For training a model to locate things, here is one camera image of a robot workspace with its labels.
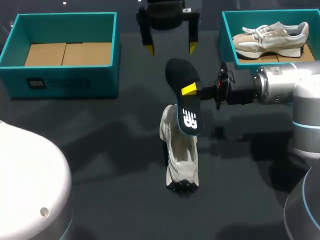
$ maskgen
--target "table surface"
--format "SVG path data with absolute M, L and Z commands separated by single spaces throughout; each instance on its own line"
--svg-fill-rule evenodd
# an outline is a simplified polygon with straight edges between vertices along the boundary
M 17 12 L 49 9 L 48 1 L 12 2 L 15 7 L 1 10 L 0 20 L 8 22 Z M 96 0 L 90 1 L 93 6 L 76 2 L 77 11 L 85 6 L 87 11 L 101 10 Z M 202 11 L 207 3 L 202 1 Z M 63 7 L 60 1 L 59 6 L 56 0 L 51 4 L 53 12 Z M 135 21 L 120 36 L 117 99 L 9 100 L 0 83 L 0 119 L 48 138 L 68 160 L 73 240 L 288 240 L 285 201 L 305 174 L 286 152 L 292 129 L 290 106 L 222 105 L 217 111 L 213 100 L 203 102 L 200 187 L 189 197 L 172 193 L 166 188 L 159 139 L 162 112 L 175 103 L 165 65 L 172 57 L 187 59 L 202 82 L 212 83 L 220 67 L 218 33 L 201 23 L 199 44 L 190 55 L 185 26 L 157 32 L 152 57 L 130 24 Z

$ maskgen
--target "beige sneaker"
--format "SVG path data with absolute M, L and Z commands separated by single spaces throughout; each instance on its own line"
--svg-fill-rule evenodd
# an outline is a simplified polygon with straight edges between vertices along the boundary
M 264 53 L 299 58 L 309 35 L 307 22 L 293 26 L 277 22 L 256 29 L 243 27 L 242 30 L 244 33 L 235 35 L 232 40 L 235 51 L 248 59 L 258 59 Z

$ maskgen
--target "sneaker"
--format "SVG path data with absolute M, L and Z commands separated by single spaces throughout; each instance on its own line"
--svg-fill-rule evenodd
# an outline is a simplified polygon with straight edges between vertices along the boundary
M 235 51 L 242 57 L 258 59 L 262 54 L 275 53 L 284 57 L 299 58 L 309 35 L 309 25 L 286 26 L 280 22 L 262 25 L 256 29 L 243 27 L 244 33 L 235 35 Z
M 166 143 L 168 154 L 166 186 L 178 193 L 194 192 L 199 186 L 197 137 L 180 131 L 177 105 L 165 108 L 160 123 L 160 138 Z

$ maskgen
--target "teal box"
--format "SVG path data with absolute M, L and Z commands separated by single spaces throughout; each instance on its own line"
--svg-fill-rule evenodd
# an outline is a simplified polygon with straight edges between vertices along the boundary
M 25 66 L 31 44 L 112 42 L 110 65 Z M 120 39 L 116 12 L 18 14 L 0 56 L 11 98 L 115 98 Z
M 260 66 L 281 65 L 288 62 L 240 63 L 232 37 L 243 33 L 242 27 L 256 29 L 262 25 L 281 22 L 284 25 L 309 24 L 307 44 L 315 60 L 320 60 L 320 11 L 318 9 L 290 10 L 254 10 L 254 11 L 223 11 L 220 26 L 218 48 L 222 62 L 235 62 L 237 69 L 256 71 Z

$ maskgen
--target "metal cylinder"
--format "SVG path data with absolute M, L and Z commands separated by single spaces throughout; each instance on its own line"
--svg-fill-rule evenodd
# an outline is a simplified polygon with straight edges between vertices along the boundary
M 293 94 L 293 151 L 307 160 L 320 158 L 320 74 L 298 82 Z
M 295 85 L 302 79 L 320 74 L 320 61 L 262 66 L 254 77 L 261 104 L 293 101 Z
M 301 179 L 284 206 L 284 224 L 290 240 L 320 239 L 320 161 Z

